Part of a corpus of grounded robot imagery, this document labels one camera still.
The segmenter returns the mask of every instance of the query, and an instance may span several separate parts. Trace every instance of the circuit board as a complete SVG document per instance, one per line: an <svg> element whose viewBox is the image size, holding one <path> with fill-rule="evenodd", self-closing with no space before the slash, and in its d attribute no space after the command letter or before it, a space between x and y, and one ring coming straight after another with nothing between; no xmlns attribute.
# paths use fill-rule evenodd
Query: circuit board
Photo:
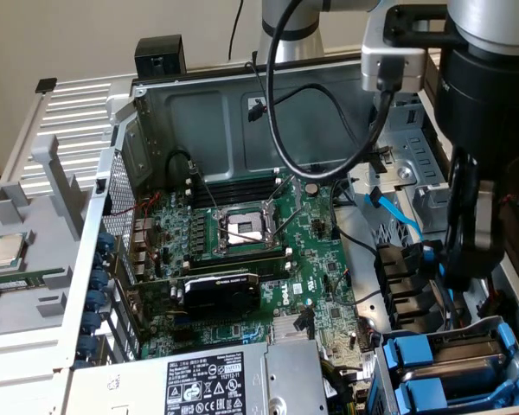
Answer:
<svg viewBox="0 0 519 415"><path fill-rule="evenodd" d="M159 196L146 212L157 228L151 250L161 255L167 248L169 255L163 257L159 267L150 263L144 266L141 282L135 286L146 304L145 314L150 322L150 340L142 347L143 359L206 347L272 342L274 319L298 317L304 308L310 307L315 313L315 338L323 345L325 357L336 365L360 365L360 349L349 343L356 331L354 311L335 303L330 293L329 284L334 284L348 268L340 237L331 232L329 189L319 188L311 196L306 194L304 186L293 179L274 199L277 226L294 216L273 241L269 258L216 266L210 266L211 259L220 257L216 253L219 248L216 210L192 209L183 189ZM257 205L258 202L240 204L238 213L253 212ZM238 246L230 254L254 249L257 249L255 244ZM197 266L186 270L189 258ZM237 271L261 276L260 306L244 317L196 322L182 311L173 310L165 300L174 281ZM336 295L343 301L353 301L353 292L345 281L339 284Z"/></svg>

